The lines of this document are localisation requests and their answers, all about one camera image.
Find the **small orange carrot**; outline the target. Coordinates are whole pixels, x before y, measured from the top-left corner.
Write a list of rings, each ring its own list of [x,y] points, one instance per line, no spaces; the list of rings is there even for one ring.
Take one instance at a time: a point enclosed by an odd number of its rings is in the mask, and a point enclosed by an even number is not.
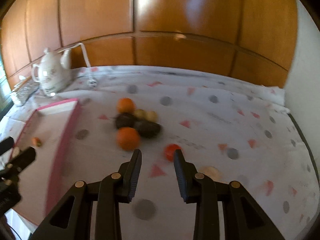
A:
[[[42,146],[42,141],[38,137],[33,137],[31,142],[36,147],[41,147]]]

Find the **orange mandarin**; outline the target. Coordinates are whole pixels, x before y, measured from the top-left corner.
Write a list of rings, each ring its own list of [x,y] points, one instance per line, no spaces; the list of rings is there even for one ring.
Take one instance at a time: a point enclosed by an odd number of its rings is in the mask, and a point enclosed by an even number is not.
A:
[[[132,114],[136,109],[135,103],[130,98],[121,98],[117,102],[117,112]]]
[[[133,151],[140,145],[140,135],[134,128],[122,127],[117,131],[117,144],[124,151]]]

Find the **small red tomato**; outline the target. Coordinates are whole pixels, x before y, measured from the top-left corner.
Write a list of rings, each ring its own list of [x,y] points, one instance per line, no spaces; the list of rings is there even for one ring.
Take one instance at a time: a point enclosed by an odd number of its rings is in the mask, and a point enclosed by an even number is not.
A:
[[[174,161],[174,153],[176,150],[181,150],[181,147],[177,144],[168,144],[164,149],[164,155],[170,162]]]

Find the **dark round fruit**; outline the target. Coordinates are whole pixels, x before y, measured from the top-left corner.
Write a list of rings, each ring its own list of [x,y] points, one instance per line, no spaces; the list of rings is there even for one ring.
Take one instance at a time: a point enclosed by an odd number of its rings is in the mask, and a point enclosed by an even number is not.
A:
[[[137,118],[133,114],[121,113],[116,116],[114,120],[114,125],[116,129],[120,129],[123,127],[134,128],[136,122]]]

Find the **dark avocado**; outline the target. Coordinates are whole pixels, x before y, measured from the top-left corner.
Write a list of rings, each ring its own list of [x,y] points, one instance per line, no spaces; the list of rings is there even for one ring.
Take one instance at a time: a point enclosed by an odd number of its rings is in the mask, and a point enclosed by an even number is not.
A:
[[[152,139],[157,137],[162,130],[160,124],[148,120],[140,120],[136,122],[135,129],[138,134],[146,139]]]

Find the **small yellow-green fruit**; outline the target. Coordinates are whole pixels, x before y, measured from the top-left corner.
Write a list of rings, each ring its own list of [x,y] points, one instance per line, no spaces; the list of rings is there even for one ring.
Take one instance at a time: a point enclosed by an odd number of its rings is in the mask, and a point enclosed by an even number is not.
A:
[[[138,119],[138,120],[145,120],[146,119],[146,111],[143,109],[136,109],[133,113],[133,115]]]
[[[146,111],[145,119],[151,122],[157,122],[158,114],[155,111]]]

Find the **pink white shallow box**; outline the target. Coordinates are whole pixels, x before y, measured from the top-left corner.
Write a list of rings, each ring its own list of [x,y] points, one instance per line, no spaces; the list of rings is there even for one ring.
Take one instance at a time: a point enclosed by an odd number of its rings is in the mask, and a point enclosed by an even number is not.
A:
[[[35,148],[35,160],[19,176],[22,199],[14,207],[30,224],[38,226],[66,192],[62,164],[80,111],[79,99],[72,98],[28,110],[25,117],[5,117],[1,122],[1,137],[13,137],[20,150],[32,146],[34,137],[42,143]]]

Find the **silver tissue box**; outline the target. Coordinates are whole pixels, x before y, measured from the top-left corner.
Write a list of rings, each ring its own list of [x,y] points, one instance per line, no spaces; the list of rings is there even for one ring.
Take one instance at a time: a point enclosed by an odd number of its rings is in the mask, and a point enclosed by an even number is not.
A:
[[[35,82],[31,76],[19,76],[20,81],[14,85],[10,97],[13,103],[21,107],[38,90],[39,83]]]

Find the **white ceramic electric kettle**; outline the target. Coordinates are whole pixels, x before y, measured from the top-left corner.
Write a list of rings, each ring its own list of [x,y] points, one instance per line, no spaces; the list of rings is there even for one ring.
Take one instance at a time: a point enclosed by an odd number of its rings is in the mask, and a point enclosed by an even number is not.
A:
[[[31,77],[46,96],[54,96],[71,83],[71,50],[58,53],[45,48],[43,52],[40,63],[33,64]]]

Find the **patterned white tablecloth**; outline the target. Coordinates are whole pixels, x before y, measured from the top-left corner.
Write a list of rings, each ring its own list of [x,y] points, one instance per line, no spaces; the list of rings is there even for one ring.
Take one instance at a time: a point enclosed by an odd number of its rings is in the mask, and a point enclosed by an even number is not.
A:
[[[195,206],[180,197],[164,150],[181,147],[197,170],[222,183],[237,180],[285,239],[303,239],[318,215],[319,185],[310,154],[284,105],[284,91],[228,77],[160,67],[94,67],[53,98],[41,92],[1,120],[1,138],[17,138],[38,107],[77,98],[81,112],[60,165],[66,192],[115,172],[131,158],[116,143],[116,105],[131,99],[162,126],[142,140],[136,195],[120,206],[123,239],[192,239]]]

